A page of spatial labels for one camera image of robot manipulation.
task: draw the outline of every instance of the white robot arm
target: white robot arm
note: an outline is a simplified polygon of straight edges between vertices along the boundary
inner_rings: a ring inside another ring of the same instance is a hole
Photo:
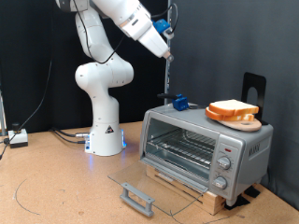
[[[77,11],[73,0],[56,0],[63,11]],[[168,46],[152,25],[150,13],[138,0],[76,0],[79,11],[88,7],[97,9],[103,17],[110,17],[114,23],[133,40],[138,40],[157,57],[174,60]]]
[[[110,46],[99,14],[108,15],[125,33],[139,40],[158,57],[173,61],[168,46],[152,25],[150,14],[136,0],[56,0],[63,11],[77,11],[76,26],[85,54],[95,63],[81,65],[76,82],[93,104],[93,126],[86,139],[85,152],[111,156],[121,152],[119,103],[108,94],[108,88],[130,83],[133,67]]]

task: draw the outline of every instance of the wooden platform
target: wooden platform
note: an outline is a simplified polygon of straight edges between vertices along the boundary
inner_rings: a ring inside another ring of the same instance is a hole
[[[194,204],[211,215],[216,215],[224,207],[225,199],[221,196],[215,195],[209,191],[203,194],[202,192],[177,181],[171,176],[161,173],[149,165],[147,167],[147,176],[190,201],[198,198]]]

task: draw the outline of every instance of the wooden table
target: wooden table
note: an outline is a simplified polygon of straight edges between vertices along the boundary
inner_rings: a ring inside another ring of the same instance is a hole
[[[216,216],[195,205],[174,217],[155,207],[151,218],[136,212],[107,176],[139,160],[141,124],[121,125],[128,147],[112,157],[86,154],[53,133],[31,133],[29,147],[8,148],[0,161],[0,223],[299,223],[298,211],[261,185],[250,204]]]

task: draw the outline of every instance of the black cable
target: black cable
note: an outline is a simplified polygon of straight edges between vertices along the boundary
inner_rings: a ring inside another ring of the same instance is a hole
[[[67,136],[67,137],[76,137],[75,134],[72,134],[72,133],[64,133],[63,131],[61,131],[61,130],[55,128],[55,127],[51,127],[51,128],[50,128],[50,131],[56,131],[56,132],[61,133],[61,134],[65,135],[65,136]]]
[[[175,32],[175,30],[176,30],[176,28],[177,28],[177,24],[178,24],[178,6],[177,6],[177,4],[176,4],[176,3],[172,3],[172,4],[169,6],[169,8],[168,8],[166,11],[164,11],[163,13],[151,16],[153,19],[154,19],[154,18],[158,18],[158,17],[162,17],[162,16],[163,16],[164,14],[166,14],[172,7],[175,7],[175,8],[176,8],[177,16],[176,16],[176,21],[175,21],[174,28],[172,28],[172,32],[170,33],[170,35],[173,34],[173,33]]]
[[[51,13],[51,35],[53,35],[53,10],[54,9],[54,1],[52,1],[52,13]],[[47,83],[46,83],[46,89],[44,91],[44,95],[43,98],[40,102],[40,104],[38,105],[37,109],[35,110],[35,112],[21,125],[21,127],[19,128],[19,130],[12,136],[12,138],[10,138],[4,149],[3,152],[0,155],[0,160],[2,160],[4,153],[6,152],[7,146],[10,144],[10,142],[15,138],[15,136],[17,135],[17,133],[22,129],[22,127],[31,119],[31,117],[33,117],[35,115],[35,113],[38,111],[38,109],[42,106],[42,104],[44,103],[45,97],[46,97],[46,93],[47,93],[47,89],[49,86],[49,80],[50,80],[50,71],[52,68],[52,56],[53,56],[53,52],[51,53],[51,60],[50,60],[50,68],[49,68],[49,73],[48,73],[48,79],[47,79]]]
[[[90,46],[89,46],[89,43],[88,43],[88,35],[87,35],[87,29],[86,29],[86,26],[85,26],[85,24],[84,24],[84,22],[83,22],[83,19],[81,18],[81,15],[80,15],[80,13],[79,13],[79,11],[78,11],[77,3],[76,3],[75,0],[74,0],[74,4],[75,4],[75,7],[76,7],[76,11],[77,11],[77,13],[78,13],[78,16],[80,17],[80,20],[81,20],[81,22],[82,22],[82,24],[83,24],[83,27],[84,27],[84,30],[85,30],[85,35],[86,35],[86,46],[87,46],[87,49],[88,49],[88,51],[89,51],[89,53],[90,53],[92,59],[93,59],[94,61],[100,63],[99,61],[97,61],[97,60],[94,59],[94,57],[93,57],[93,55],[92,55],[92,53],[91,53],[91,51],[90,51]],[[122,37],[122,39],[121,39],[119,45],[114,49],[113,53],[112,53],[112,54],[111,54],[111,55],[110,55],[110,56],[109,56],[103,63],[107,63],[107,62],[110,60],[110,58],[114,55],[114,53],[116,52],[116,50],[120,47],[120,45],[121,45],[121,43],[122,43],[124,37],[125,37],[125,35],[123,35],[123,37]]]
[[[165,15],[170,9],[171,9],[171,7],[174,5],[175,3],[172,3],[170,6],[169,6],[169,8],[167,9],[167,10],[165,10],[163,13],[161,13],[161,14],[157,14],[157,15],[153,15],[153,16],[151,16],[152,18],[158,18],[158,17],[162,17],[163,15]]]
[[[85,144],[85,141],[77,141],[77,142],[73,142],[73,141],[70,141],[66,138],[63,138],[61,135],[59,135],[56,131],[52,130],[54,133],[56,133],[59,137],[61,137],[62,139],[64,139],[66,142],[69,142],[69,143],[75,143],[75,144]]]

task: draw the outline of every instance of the toast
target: toast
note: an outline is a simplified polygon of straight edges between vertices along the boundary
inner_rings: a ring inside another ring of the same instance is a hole
[[[224,116],[221,114],[217,114],[213,111],[210,111],[209,108],[206,108],[206,116],[210,119],[214,120],[223,120],[223,121],[254,121],[254,115],[246,114],[240,116]]]
[[[209,110],[223,116],[240,116],[246,114],[257,114],[259,107],[249,105],[237,100],[218,101],[209,104]]]

